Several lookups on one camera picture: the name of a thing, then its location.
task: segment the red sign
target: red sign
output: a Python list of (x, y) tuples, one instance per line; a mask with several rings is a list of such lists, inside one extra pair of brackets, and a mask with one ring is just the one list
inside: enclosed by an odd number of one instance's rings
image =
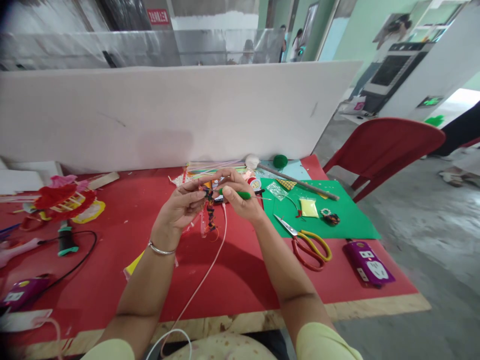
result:
[(147, 9), (147, 13), (152, 25), (170, 24), (167, 9)]

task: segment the red tablecloth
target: red tablecloth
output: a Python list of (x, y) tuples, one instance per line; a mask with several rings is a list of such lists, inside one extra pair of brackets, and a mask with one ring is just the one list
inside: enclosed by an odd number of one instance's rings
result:
[[(316, 156), (309, 156), (301, 163), (312, 179), (328, 179)], [(80, 331), (104, 329), (108, 324), (126, 284), (123, 269), (145, 249), (154, 219), (175, 188), (167, 176), (173, 179), (181, 172), (180, 168), (140, 170), (130, 175), (121, 172), (119, 180), (98, 191), (99, 200), (106, 203), (99, 218), (87, 224), (73, 225), (73, 231), (95, 231), (97, 246), (74, 274), (49, 290), (33, 307), (53, 309), (51, 316), (59, 322), (62, 338), (72, 338)], [(0, 229), (22, 220), (25, 213), (8, 214), (20, 208), (20, 204), (0, 204)], [(237, 216), (230, 205), (226, 209), (225, 245), (183, 319), (279, 308), (252, 226)], [(179, 267), (173, 272), (160, 321), (177, 318), (212, 263), (225, 229), (221, 206), (216, 206), (215, 216), (220, 231), (218, 241), (201, 238), (199, 225), (181, 239), (177, 250)], [(12, 237), (51, 239), (57, 236), (58, 228), (58, 223), (49, 223), (35, 232), (16, 231)], [(58, 257), (58, 245), (52, 243), (13, 258), (0, 269), (1, 296), (5, 296), (19, 280), (45, 273), (58, 278), (68, 272), (87, 253), (93, 239), (83, 234), (75, 241), (79, 244), (79, 252), (66, 257)], [(291, 239), (285, 241), (291, 245)], [(343, 254), (344, 240), (326, 241), (333, 259), (322, 272), (305, 270), (326, 304), (418, 293), (377, 240), (369, 240), (369, 244), (396, 278), (396, 282), (380, 290), (361, 285)], [(54, 339), (53, 330), (33, 330), (18, 334), (13, 340), (26, 345)]]

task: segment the scissors blade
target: scissors blade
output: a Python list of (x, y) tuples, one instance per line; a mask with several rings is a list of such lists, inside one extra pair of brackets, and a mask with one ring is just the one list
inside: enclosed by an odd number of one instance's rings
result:
[(281, 218), (279, 218), (277, 215), (273, 214), (273, 216), (276, 217), (276, 219), (280, 222), (280, 224), (283, 225), (283, 227), (292, 235), (292, 236), (297, 236), (299, 232), (295, 230), (293, 227), (288, 225), (285, 221), (283, 221)]

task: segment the green pom pom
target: green pom pom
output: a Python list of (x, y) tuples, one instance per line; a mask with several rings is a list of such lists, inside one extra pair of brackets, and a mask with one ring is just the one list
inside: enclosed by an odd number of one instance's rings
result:
[(273, 158), (273, 166), (277, 169), (283, 169), (288, 163), (289, 160), (285, 155), (277, 155)]

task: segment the yellow sleeve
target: yellow sleeve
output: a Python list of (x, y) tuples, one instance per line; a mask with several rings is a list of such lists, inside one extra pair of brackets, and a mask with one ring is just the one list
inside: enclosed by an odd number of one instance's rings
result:
[(122, 339), (110, 339), (94, 346), (81, 360), (135, 360), (134, 351), (128, 342)]
[(360, 353), (348, 346), (337, 332), (319, 322), (305, 324), (298, 332), (296, 357), (298, 360), (362, 360)]

